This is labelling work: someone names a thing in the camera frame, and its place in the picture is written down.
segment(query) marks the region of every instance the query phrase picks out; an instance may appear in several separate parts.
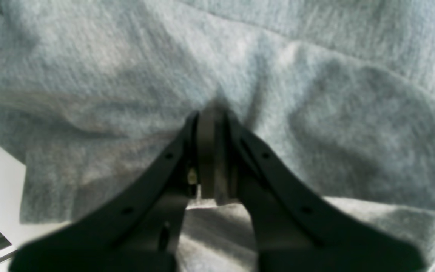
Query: gray fabric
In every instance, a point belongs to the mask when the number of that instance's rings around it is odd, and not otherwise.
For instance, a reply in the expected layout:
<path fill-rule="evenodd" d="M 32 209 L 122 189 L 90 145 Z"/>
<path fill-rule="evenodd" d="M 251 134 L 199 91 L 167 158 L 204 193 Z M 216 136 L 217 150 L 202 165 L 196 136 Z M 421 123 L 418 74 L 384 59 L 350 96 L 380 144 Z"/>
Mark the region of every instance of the gray fabric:
<path fill-rule="evenodd" d="M 25 224 L 109 200 L 213 100 L 435 272 L 435 1 L 0 0 L 0 145 L 27 167 Z M 183 271 L 248 271 L 254 249 L 241 205 L 186 213 Z"/>

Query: hole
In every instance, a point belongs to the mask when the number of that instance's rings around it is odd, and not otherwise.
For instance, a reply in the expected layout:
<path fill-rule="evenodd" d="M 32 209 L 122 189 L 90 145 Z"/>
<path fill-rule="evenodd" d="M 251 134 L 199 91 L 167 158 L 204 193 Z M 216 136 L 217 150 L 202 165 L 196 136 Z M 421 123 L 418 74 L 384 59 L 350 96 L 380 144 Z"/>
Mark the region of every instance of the hole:
<path fill-rule="evenodd" d="M 122 214 L 123 215 L 128 215 L 128 214 L 130 214 L 130 213 L 132 213 L 133 212 L 133 208 L 132 207 L 126 207 L 126 208 L 124 208 L 123 210 L 122 210 Z"/>
<path fill-rule="evenodd" d="M 159 251 L 164 251 L 167 247 L 167 244 L 169 243 L 169 239 L 171 238 L 170 234 L 170 227 L 171 225 L 169 222 L 165 222 L 162 226 L 162 230 L 160 231 L 160 238 L 159 238 Z"/>
<path fill-rule="evenodd" d="M 302 207 L 302 212 L 306 213 L 307 215 L 311 215 L 313 213 L 313 210 L 310 207 L 303 206 Z"/>

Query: gray cloth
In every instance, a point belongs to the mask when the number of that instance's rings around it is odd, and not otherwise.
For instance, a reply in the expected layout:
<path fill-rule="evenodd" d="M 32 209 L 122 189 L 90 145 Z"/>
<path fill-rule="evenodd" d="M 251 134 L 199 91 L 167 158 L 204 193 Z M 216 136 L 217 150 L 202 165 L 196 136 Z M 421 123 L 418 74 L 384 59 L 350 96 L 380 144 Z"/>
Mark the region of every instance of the gray cloth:
<path fill-rule="evenodd" d="M 213 100 L 435 272 L 435 1 L 0 0 L 0 145 L 26 165 L 25 224 L 105 203 Z M 186 213 L 181 270 L 255 268 L 244 208 L 206 207 Z"/>

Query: white table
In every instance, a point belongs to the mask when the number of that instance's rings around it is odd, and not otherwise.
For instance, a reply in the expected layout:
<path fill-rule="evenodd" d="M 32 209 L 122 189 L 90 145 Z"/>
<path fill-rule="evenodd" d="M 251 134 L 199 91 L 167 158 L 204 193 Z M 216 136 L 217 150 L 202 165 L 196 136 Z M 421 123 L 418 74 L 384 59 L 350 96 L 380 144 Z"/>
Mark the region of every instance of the white table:
<path fill-rule="evenodd" d="M 25 169 L 0 147 L 0 232 L 16 247 L 68 224 L 19 223 Z"/>

